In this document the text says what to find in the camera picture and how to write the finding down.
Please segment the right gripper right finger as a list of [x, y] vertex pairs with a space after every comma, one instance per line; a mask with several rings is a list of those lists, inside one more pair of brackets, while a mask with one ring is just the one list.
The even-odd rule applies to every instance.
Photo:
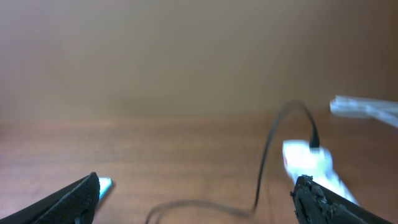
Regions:
[[290, 193], [300, 224], [392, 224], [313, 181], [298, 177]]

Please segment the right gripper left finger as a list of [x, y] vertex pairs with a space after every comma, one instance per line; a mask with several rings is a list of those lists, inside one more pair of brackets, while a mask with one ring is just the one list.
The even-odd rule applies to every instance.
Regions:
[[100, 199], [96, 172], [2, 218], [2, 224], [92, 224]]

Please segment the white power strip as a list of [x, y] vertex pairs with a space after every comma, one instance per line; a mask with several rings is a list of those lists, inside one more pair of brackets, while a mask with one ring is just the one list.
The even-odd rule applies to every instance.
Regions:
[[335, 171], [331, 170], [327, 172], [324, 175], [323, 182], [324, 182], [323, 186], [326, 187], [328, 190], [331, 190], [340, 197], [343, 197], [346, 200], [356, 205], [359, 205], [357, 200], [354, 198], [353, 194], [349, 191], [345, 183], [340, 179], [340, 177]]

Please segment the white USB charger adapter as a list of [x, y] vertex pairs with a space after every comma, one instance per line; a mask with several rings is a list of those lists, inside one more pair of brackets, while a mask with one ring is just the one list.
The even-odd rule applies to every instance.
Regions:
[[333, 158], [324, 147], [310, 148], [305, 140], [286, 140], [282, 145], [284, 168], [296, 183], [301, 175], [314, 179], [329, 179], [333, 173]]

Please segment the turquoise screen Galaxy smartphone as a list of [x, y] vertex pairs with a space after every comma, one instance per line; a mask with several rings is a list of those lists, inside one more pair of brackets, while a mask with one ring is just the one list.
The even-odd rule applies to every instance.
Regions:
[[113, 180], [110, 177], [100, 177], [99, 178], [99, 201], [102, 201], [113, 186]]

